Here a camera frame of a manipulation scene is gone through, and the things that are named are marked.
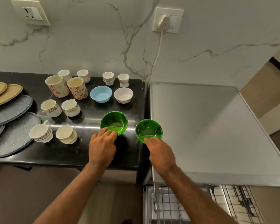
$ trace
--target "white teacup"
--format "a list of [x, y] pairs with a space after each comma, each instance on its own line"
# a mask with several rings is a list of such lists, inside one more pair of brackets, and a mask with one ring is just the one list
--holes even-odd
[[107, 71], [103, 74], [104, 82], [111, 82], [114, 80], [114, 74], [111, 71]]
[[67, 83], [72, 78], [72, 75], [70, 74], [69, 70], [61, 70], [58, 71], [57, 75], [62, 76], [63, 81]]
[[79, 78], [82, 78], [84, 83], [89, 83], [90, 75], [87, 70], [80, 70], [77, 72]]
[[120, 74], [118, 76], [120, 87], [128, 87], [129, 86], [129, 75], [128, 74]]
[[41, 103], [42, 112], [50, 117], [57, 117], [61, 114], [62, 110], [55, 100], [46, 100]]
[[56, 131], [56, 138], [60, 139], [62, 143], [70, 145], [76, 142], [78, 135], [75, 129], [67, 124]]
[[33, 127], [29, 132], [30, 138], [33, 138], [36, 142], [49, 142], [53, 138], [52, 129], [50, 123], [46, 120], [42, 124], [38, 124]]
[[81, 108], [76, 102], [76, 99], [71, 99], [63, 102], [61, 108], [65, 111], [65, 114], [69, 117], [74, 117], [78, 115], [81, 111]]

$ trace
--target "red floral mug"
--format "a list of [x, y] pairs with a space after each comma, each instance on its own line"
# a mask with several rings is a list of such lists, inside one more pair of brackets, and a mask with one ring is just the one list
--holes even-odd
[[50, 76], [45, 80], [45, 82], [52, 93], [55, 95], [55, 97], [65, 97], [70, 93], [69, 89], [63, 81], [62, 76], [60, 75]]
[[82, 100], [88, 96], [88, 91], [82, 78], [75, 77], [70, 79], [67, 82], [67, 86], [77, 100]]

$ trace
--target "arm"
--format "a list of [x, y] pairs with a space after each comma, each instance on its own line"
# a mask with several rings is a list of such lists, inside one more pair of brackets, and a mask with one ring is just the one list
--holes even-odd
[[92, 135], [89, 162], [33, 224], [77, 224], [83, 208], [116, 152], [116, 131], [103, 128]]
[[177, 167], [172, 149], [161, 139], [145, 139], [149, 159], [173, 190], [193, 224], [237, 224], [222, 208]]

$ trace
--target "gray marble vein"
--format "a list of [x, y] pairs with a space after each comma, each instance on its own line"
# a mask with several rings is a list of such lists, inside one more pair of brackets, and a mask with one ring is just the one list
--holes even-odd
[[[118, 14], [119, 16], [119, 20], [120, 20], [120, 24], [121, 24], [121, 30], [123, 32], [123, 35], [124, 35], [124, 38], [125, 38], [125, 41], [126, 41], [126, 45], [125, 45], [125, 48], [124, 50], [120, 53], [120, 55], [123, 55], [123, 63], [125, 65], [125, 67], [134, 75], [138, 75], [140, 76], [141, 78], [143, 79], [146, 79], [147, 76], [145, 75], [145, 73], [143, 72], [144, 69], [138, 71], [134, 68], [132, 68], [131, 66], [128, 66], [127, 65], [127, 54], [131, 48], [131, 45], [132, 45], [132, 41], [133, 41], [133, 38], [137, 35], [137, 33], [139, 32], [139, 30], [145, 25], [148, 23], [149, 19], [151, 18], [152, 14], [153, 14], [153, 11], [155, 10], [155, 8], [157, 7], [158, 3], [160, 2], [160, 0], [153, 0], [153, 3], [152, 3], [152, 8], [149, 12], [149, 14], [145, 17], [145, 19], [138, 25], [138, 26], [133, 26], [132, 24], [128, 25], [127, 26], [127, 29], [128, 28], [132, 28], [133, 29], [133, 33], [131, 34], [131, 37], [128, 39], [128, 33], [125, 31], [124, 29], [124, 26], [123, 26], [123, 23], [122, 23], [122, 19], [121, 19], [121, 14], [119, 12], [119, 8], [115, 7], [114, 5], [112, 5], [111, 3], [107, 3], [108, 5], [110, 5]], [[146, 63], [146, 65], [149, 63], [148, 61], [146, 61], [144, 59], [144, 55], [143, 55], [143, 61]]]
[[195, 58], [195, 57], [197, 57], [197, 56], [199, 56], [199, 55], [201, 55], [201, 54], [203, 54], [203, 53], [209, 53], [209, 55], [210, 55], [211, 57], [216, 57], [216, 56], [220, 56], [221, 54], [224, 54], [224, 53], [226, 53], [226, 52], [232, 51], [232, 50], [234, 50], [234, 49], [236, 49], [236, 48], [239, 48], [239, 47], [241, 47], [241, 46], [248, 46], [248, 47], [250, 47], [250, 46], [263, 46], [263, 45], [270, 45], [270, 46], [272, 46], [272, 47], [276, 47], [276, 46], [279, 46], [280, 43], [275, 43], [275, 44], [270, 44], [270, 43], [262, 43], [262, 44], [241, 44], [241, 45], [237, 45], [237, 46], [235, 46], [235, 47], [233, 47], [233, 48], [231, 48], [231, 49], [228, 49], [228, 50], [226, 50], [226, 51], [224, 51], [224, 52], [222, 52], [222, 53], [219, 53], [219, 54], [216, 54], [216, 53], [214, 53], [211, 49], [208, 49], [208, 50], [205, 50], [205, 51], [203, 51], [203, 52], [201, 52], [201, 53], [199, 53], [199, 54], [197, 54], [197, 55], [195, 55], [195, 56], [192, 56], [192, 57], [187, 58], [187, 59], [185, 59], [185, 60], [179, 59], [178, 61], [181, 62], [181, 63], [184, 63], [184, 62], [189, 61], [189, 60], [191, 60], [191, 59], [193, 59], [193, 58]]
[[47, 26], [41, 26], [40, 28], [38, 29], [33, 29], [32, 30], [32, 33], [29, 34], [27, 32], [25, 32], [25, 37], [23, 37], [22, 39], [13, 39], [11, 42], [9, 42], [8, 44], [3, 44], [3, 43], [0, 43], [0, 46], [3, 46], [3, 47], [9, 47], [9, 46], [14, 46], [15, 44], [18, 44], [18, 43], [22, 43], [22, 42], [25, 42], [29, 39], [30, 36], [33, 36], [34, 33], [36, 32], [41, 32], [43, 28], [45, 28]]

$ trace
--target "hand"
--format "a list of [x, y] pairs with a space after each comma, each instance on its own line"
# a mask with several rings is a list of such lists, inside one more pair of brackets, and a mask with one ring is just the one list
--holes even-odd
[[107, 131], [105, 127], [100, 132], [94, 133], [89, 143], [89, 165], [105, 170], [114, 158], [116, 147], [114, 142], [118, 133]]
[[150, 151], [149, 160], [161, 177], [177, 167], [172, 149], [167, 143], [158, 137], [145, 138], [144, 142]]

